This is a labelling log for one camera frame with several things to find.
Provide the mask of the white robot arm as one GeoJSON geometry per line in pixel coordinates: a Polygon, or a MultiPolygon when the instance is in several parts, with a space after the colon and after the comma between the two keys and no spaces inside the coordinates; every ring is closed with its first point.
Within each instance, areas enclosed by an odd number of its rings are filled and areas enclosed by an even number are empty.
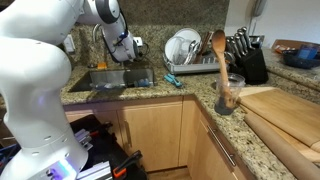
{"type": "Polygon", "coordinates": [[[0,13],[4,123],[21,147],[1,180],[75,180],[88,160],[60,99],[71,63],[59,45],[77,22],[103,27],[114,61],[137,57],[117,0],[14,0],[0,13]]]}

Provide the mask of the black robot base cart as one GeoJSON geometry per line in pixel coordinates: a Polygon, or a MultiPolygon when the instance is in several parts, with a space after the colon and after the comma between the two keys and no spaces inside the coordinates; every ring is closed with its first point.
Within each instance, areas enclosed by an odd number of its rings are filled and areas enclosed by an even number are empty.
{"type": "Polygon", "coordinates": [[[142,154],[127,155],[93,115],[71,123],[27,121],[13,134],[20,150],[1,180],[147,180],[137,166],[142,154]]]}

